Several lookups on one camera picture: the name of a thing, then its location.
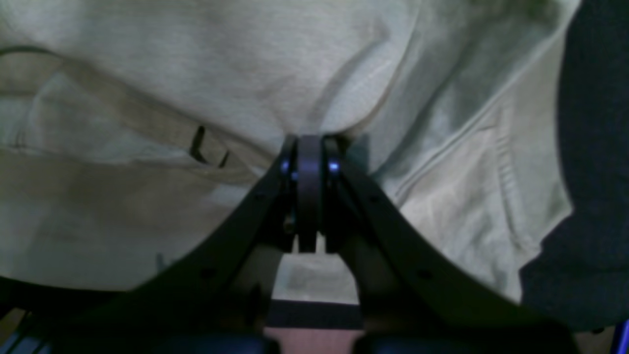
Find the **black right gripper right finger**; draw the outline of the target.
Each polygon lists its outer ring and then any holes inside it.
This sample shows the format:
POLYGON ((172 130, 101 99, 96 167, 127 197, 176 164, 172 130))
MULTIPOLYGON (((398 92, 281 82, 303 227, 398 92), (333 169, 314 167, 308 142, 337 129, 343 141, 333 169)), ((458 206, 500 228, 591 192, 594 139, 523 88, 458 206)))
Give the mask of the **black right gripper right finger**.
POLYGON ((322 142, 326 250, 341 256, 359 294, 356 350, 575 350, 557 321, 474 280, 427 242, 379 186, 322 142))

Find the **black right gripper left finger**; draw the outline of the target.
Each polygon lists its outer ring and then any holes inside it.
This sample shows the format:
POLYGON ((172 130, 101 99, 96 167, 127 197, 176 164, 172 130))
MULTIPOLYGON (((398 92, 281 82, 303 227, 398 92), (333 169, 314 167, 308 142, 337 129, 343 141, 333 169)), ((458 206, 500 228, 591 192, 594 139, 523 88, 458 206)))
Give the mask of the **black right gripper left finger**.
POLYGON ((70 321, 56 350, 278 350, 263 334, 270 293, 296 235, 296 137, 196 249, 70 321))

